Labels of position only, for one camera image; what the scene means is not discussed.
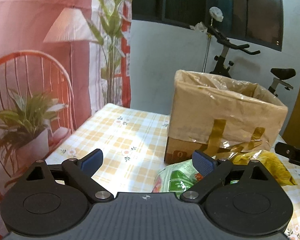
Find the yellow snack bag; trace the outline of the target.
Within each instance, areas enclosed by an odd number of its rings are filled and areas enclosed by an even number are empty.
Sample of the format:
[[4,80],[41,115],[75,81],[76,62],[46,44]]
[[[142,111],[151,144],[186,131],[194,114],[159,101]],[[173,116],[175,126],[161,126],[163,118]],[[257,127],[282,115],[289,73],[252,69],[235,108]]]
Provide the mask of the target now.
[[259,150],[239,153],[230,159],[235,165],[247,165],[251,160],[260,161],[281,186],[297,185],[296,181],[275,153]]

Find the green snack bag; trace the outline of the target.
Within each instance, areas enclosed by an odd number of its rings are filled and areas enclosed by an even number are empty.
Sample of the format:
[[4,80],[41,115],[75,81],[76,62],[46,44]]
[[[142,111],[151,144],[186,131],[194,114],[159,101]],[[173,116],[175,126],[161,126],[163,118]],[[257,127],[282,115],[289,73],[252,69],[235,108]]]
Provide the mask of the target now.
[[177,196],[191,188],[203,176],[194,168],[192,160],[166,166],[154,180],[153,193],[173,192]]

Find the cardboard box with plastic liner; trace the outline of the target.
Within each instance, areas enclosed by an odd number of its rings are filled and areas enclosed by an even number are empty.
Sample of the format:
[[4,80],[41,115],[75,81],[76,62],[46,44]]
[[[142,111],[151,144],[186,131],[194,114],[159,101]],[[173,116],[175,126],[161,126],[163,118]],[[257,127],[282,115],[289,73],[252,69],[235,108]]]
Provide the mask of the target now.
[[210,156],[270,150],[288,108],[257,83],[178,70],[164,162],[179,163],[195,150]]

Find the checkered yellow tablecloth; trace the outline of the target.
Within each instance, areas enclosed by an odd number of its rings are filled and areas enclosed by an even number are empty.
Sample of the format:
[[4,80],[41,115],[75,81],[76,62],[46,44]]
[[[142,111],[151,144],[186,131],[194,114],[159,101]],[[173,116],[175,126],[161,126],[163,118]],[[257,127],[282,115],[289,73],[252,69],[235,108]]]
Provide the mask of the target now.
[[165,168],[168,115],[138,111],[107,104],[90,117],[46,162],[60,164],[80,159],[99,148],[103,164],[93,179],[110,191],[152,192],[161,188],[156,180]]

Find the printed pink backdrop curtain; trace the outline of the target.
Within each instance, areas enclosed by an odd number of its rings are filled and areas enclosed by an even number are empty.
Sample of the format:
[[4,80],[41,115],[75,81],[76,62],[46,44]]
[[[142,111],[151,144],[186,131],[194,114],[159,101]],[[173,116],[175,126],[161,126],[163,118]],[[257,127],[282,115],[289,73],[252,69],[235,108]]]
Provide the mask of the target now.
[[0,0],[0,206],[105,104],[129,106],[131,19],[132,0]]

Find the white crumpled bag on pole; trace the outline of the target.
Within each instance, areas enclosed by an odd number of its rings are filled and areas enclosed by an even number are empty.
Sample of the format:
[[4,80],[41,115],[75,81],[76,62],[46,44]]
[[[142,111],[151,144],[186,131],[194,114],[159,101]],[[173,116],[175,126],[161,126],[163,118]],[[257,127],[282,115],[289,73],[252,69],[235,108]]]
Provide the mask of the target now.
[[222,22],[223,21],[223,18],[224,18],[223,13],[222,13],[221,9],[219,9],[218,7],[211,7],[209,9],[209,13],[210,13],[210,16],[214,20],[216,20],[218,22]]

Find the dark window with frame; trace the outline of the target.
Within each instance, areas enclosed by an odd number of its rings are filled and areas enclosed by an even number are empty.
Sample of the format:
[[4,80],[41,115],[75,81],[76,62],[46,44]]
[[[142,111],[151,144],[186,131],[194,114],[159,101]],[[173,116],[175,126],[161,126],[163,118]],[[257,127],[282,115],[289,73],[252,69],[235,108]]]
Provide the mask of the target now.
[[282,0],[133,0],[132,16],[183,28],[213,25],[228,38],[282,49]]

